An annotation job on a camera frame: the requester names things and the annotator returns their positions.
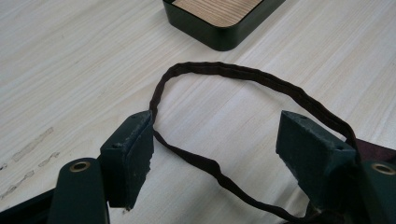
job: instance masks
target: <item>light wood grain surface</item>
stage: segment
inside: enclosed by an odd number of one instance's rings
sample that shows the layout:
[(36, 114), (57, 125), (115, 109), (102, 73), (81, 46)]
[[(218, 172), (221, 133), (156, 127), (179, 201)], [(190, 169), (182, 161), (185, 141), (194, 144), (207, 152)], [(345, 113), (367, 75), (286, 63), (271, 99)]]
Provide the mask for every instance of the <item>light wood grain surface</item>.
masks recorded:
[[(396, 1), (287, 1), (236, 49), (218, 52), (172, 27), (160, 0), (0, 1), (0, 211), (55, 187), (67, 162), (146, 110), (175, 63), (225, 62), (305, 89), (356, 135), (396, 148)], [(217, 160), (265, 203), (297, 216), (308, 202), (275, 154), (290, 98), (251, 82), (178, 77), (156, 128), (169, 143)], [(155, 141), (135, 208), (112, 223), (280, 223)]]
[(218, 27), (240, 22), (261, 0), (176, 0), (172, 4), (183, 8)]

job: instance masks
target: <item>metal grommet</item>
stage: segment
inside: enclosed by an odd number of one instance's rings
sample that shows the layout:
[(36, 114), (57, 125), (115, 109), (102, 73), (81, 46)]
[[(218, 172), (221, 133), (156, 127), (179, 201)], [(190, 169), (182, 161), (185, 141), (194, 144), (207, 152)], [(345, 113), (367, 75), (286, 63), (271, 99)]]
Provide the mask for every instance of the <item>metal grommet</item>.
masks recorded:
[(381, 163), (372, 164), (372, 168), (383, 175), (396, 175), (396, 171)]
[(85, 171), (91, 166), (88, 161), (79, 161), (70, 166), (70, 171), (73, 173)]

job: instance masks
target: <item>wooden tray insert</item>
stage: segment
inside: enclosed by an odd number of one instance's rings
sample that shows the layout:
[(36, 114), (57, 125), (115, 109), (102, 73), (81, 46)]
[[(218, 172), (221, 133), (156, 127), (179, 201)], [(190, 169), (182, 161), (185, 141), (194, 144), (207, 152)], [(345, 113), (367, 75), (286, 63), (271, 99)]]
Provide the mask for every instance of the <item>wooden tray insert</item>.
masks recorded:
[(176, 0), (172, 4), (218, 27), (237, 24), (262, 0)]

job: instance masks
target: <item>tray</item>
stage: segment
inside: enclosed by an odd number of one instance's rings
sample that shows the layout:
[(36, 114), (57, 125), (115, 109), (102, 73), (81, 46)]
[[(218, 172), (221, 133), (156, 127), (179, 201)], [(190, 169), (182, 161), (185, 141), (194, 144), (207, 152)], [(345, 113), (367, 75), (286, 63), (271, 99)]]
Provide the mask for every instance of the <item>tray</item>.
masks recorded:
[(238, 46), (285, 0), (163, 0), (169, 22), (210, 48)]

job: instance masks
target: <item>scratch mark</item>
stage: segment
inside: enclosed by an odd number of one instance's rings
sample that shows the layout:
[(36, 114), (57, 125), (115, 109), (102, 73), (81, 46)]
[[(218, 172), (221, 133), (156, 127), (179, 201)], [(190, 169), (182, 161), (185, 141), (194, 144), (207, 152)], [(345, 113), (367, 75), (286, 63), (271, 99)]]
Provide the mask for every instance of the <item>scratch mark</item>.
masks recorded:
[(123, 215), (125, 215), (125, 214), (127, 214), (127, 213), (129, 213), (129, 211), (128, 211), (127, 209), (123, 209), (123, 210), (122, 210), (122, 214), (123, 214)]
[(47, 163), (50, 162), (50, 159), (51, 159), (51, 158), (58, 158), (59, 154), (60, 154), (60, 152), (54, 152), (54, 153), (52, 153), (52, 154), (49, 156), (48, 159), (46, 159), (46, 160), (40, 162), (40, 164), (38, 164), (38, 166), (39, 166), (39, 167), (43, 167), (43, 166), (47, 165)]
[(7, 164), (3, 163), (3, 165), (0, 166), (0, 171), (6, 170), (6, 168), (7, 168)]
[(14, 192), (14, 190), (17, 189), (23, 181), (25, 181), (29, 177), (32, 177), (34, 174), (35, 174), (35, 171), (30, 171), (24, 176), (24, 178), (22, 180), (20, 180), (20, 182), (16, 183), (15, 185), (9, 186), (8, 190), (5, 193), (3, 193), (2, 195), (0, 195), (0, 200), (3, 200), (4, 198), (6, 198), (8, 196), (8, 194)]
[(33, 140), (31, 143), (29, 143), (21, 151), (15, 153), (12, 156), (12, 160), (19, 161), (20, 159), (22, 159), (22, 157), (24, 157), (29, 152), (33, 151), (33, 149), (35, 149), (35, 147), (37, 147), (37, 145), (40, 144), (44, 140), (44, 138), (46, 138), (51, 133), (53, 133), (52, 127), (48, 128), (45, 132), (40, 134), (35, 140)]

